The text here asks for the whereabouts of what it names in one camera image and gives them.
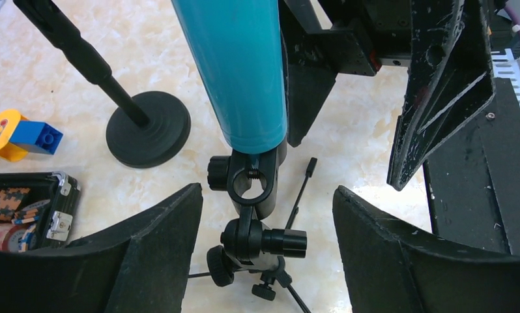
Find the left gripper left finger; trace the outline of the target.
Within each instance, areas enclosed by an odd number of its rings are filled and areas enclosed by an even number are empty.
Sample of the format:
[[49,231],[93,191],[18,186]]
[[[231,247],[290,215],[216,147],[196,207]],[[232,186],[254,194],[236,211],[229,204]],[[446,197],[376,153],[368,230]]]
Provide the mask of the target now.
[[180,312],[199,183],[64,248],[0,252],[0,312]]

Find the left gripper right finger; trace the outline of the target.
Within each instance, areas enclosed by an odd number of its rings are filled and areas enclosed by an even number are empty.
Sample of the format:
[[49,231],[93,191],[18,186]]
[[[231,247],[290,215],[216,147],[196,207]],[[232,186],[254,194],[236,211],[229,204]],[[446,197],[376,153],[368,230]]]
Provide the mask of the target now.
[[520,312],[520,256],[445,240],[344,186],[332,215],[353,312]]

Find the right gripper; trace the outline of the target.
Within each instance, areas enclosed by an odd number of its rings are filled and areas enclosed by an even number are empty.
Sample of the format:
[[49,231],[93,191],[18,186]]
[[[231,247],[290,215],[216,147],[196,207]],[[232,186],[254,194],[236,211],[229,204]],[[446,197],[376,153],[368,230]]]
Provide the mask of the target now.
[[309,132],[337,72],[374,76],[383,66],[408,67],[387,175],[400,191],[495,96],[494,1],[319,1],[332,25],[316,40],[291,4],[278,2],[292,147]]

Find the black tripod stand with clip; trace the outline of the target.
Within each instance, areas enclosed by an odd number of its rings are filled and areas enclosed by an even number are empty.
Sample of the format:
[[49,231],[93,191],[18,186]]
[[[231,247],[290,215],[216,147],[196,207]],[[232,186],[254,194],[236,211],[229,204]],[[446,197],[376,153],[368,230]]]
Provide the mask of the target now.
[[209,160],[209,187],[229,194],[238,218],[227,223],[220,244],[207,252],[209,270],[190,274],[189,278],[209,276],[218,287],[225,287],[234,282],[237,272],[259,273],[261,281],[252,286],[252,294],[273,301],[276,292],[272,285],[278,283],[289,291],[303,312],[309,312],[285,270],[286,258],[306,256],[307,234],[292,228],[298,206],[293,206],[283,229],[269,228],[263,223],[276,206],[278,169],[286,154],[287,145],[281,143],[259,155],[234,150],[229,156]]

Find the blue microphone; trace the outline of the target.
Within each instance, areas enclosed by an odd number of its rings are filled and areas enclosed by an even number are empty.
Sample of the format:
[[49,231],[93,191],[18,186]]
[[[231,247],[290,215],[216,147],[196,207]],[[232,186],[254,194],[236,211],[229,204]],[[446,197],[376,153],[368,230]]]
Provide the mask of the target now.
[[174,1],[226,142],[241,153],[277,147],[287,132],[277,1]]

